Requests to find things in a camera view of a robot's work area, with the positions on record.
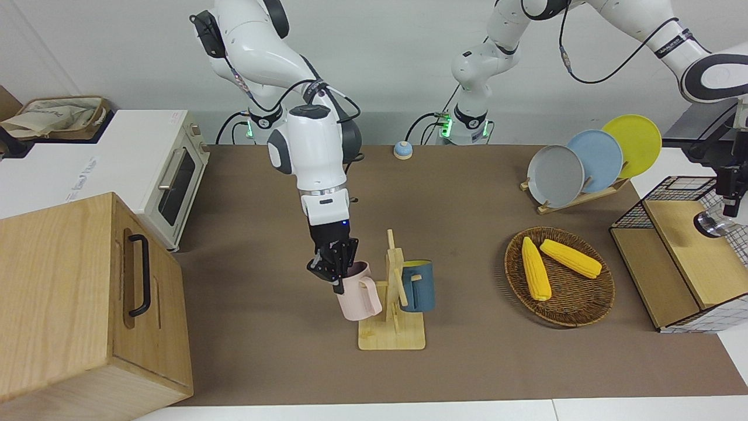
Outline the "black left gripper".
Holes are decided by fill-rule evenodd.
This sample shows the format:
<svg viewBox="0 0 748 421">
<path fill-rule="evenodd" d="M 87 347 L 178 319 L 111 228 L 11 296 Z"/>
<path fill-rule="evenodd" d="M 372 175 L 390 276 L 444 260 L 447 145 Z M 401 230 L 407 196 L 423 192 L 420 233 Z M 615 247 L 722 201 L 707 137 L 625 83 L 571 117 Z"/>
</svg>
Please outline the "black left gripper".
<svg viewBox="0 0 748 421">
<path fill-rule="evenodd" d="M 725 198 L 725 216 L 737 218 L 741 199 L 747 190 L 747 165 L 718 168 L 718 195 Z"/>
</svg>

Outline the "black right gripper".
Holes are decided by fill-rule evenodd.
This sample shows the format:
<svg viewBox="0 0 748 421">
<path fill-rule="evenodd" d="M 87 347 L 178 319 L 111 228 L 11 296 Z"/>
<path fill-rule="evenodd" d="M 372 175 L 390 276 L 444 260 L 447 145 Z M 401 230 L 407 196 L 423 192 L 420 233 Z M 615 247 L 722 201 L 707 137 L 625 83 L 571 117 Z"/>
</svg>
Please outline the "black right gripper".
<svg viewBox="0 0 748 421">
<path fill-rule="evenodd" d="M 350 237 L 350 220 L 309 226 L 309 230 L 314 243 L 314 256 L 308 262 L 308 271 L 331 285 L 335 294 L 344 294 L 343 279 L 355 263 L 359 244 L 358 238 Z M 342 248 L 341 257 L 333 256 L 336 246 Z M 336 263 L 339 260 L 344 264 L 344 269 Z"/>
</svg>

